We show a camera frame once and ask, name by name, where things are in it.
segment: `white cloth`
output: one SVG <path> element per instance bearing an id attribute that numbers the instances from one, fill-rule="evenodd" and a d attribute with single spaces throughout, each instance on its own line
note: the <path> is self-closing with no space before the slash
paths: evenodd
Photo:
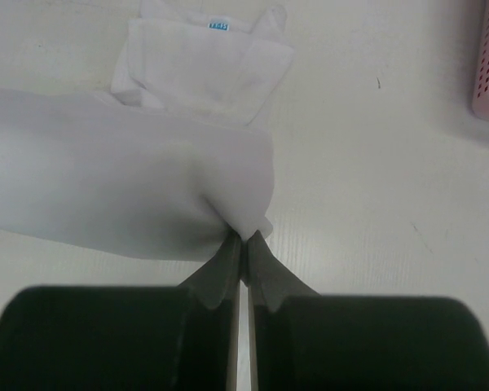
<path id="1" fill-rule="evenodd" d="M 271 230 L 268 133 L 0 90 L 0 229 L 128 257 L 207 259 Z"/>
<path id="2" fill-rule="evenodd" d="M 207 259 L 271 231 L 271 92 L 293 49 L 255 24 L 143 0 L 112 94 L 0 90 L 0 228 L 127 257 Z"/>
<path id="3" fill-rule="evenodd" d="M 142 0 L 140 15 L 129 24 L 114 96 L 130 106 L 266 128 L 266 103 L 293 59 L 282 6 L 255 24 L 164 0 Z"/>

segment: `white surface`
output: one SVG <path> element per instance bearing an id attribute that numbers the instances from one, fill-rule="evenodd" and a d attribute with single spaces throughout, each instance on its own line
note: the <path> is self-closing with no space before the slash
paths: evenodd
<path id="1" fill-rule="evenodd" d="M 272 250 L 321 292 L 461 299 L 489 337 L 489 123 L 468 109 L 483 2 L 280 2 L 297 54 L 271 118 Z M 182 3 L 247 20 L 270 5 Z M 0 87 L 106 87 L 136 8 L 0 0 Z M 177 283 L 197 267 L 0 231 L 0 309 L 33 283 Z"/>

